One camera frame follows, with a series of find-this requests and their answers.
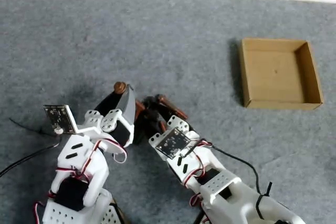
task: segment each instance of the bolt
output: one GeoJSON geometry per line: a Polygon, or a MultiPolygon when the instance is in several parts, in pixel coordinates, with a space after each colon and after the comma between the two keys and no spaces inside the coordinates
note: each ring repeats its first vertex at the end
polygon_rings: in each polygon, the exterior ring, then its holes
{"type": "Polygon", "coordinates": [[[114,92],[116,94],[123,94],[126,91],[127,84],[122,81],[117,81],[114,84],[114,92]]]}

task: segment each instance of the cardboard box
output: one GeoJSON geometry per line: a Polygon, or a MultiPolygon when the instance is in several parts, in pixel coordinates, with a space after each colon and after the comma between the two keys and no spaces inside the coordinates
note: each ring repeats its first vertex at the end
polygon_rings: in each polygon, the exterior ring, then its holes
{"type": "Polygon", "coordinates": [[[246,38],[241,43],[245,107],[312,110],[323,103],[307,41],[246,38]]]}

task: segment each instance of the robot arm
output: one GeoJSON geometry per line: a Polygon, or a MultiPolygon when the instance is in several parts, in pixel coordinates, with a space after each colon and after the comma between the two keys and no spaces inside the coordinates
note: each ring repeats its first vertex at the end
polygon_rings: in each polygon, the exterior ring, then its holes
{"type": "Polygon", "coordinates": [[[180,183],[195,193],[191,201],[201,202],[205,213],[201,223],[305,224],[288,208],[268,195],[260,196],[227,170],[208,148],[212,144],[201,139],[177,113],[172,113],[165,130],[149,137],[149,144],[180,183]]]}
{"type": "Polygon", "coordinates": [[[44,106],[56,133],[72,134],[58,156],[43,223],[124,223],[103,189],[109,175],[104,153],[123,163],[134,138],[135,96],[130,85],[117,82],[114,92],[77,125],[67,105],[44,106]]]}

